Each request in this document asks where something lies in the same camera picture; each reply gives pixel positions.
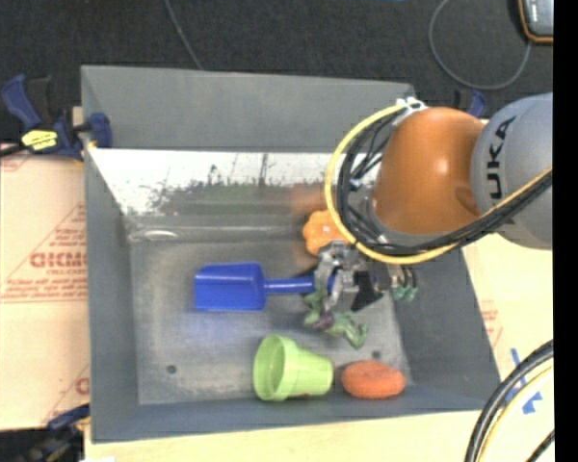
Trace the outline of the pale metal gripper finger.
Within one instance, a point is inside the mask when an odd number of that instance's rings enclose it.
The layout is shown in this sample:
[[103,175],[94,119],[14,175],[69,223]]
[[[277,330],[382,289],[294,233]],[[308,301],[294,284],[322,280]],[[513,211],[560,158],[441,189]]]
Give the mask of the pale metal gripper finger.
[[330,259],[322,258],[314,270],[314,283],[317,293],[322,298],[327,298],[328,280],[330,277]]
[[330,306],[336,312],[349,312],[356,296],[352,270],[336,270],[330,278]]

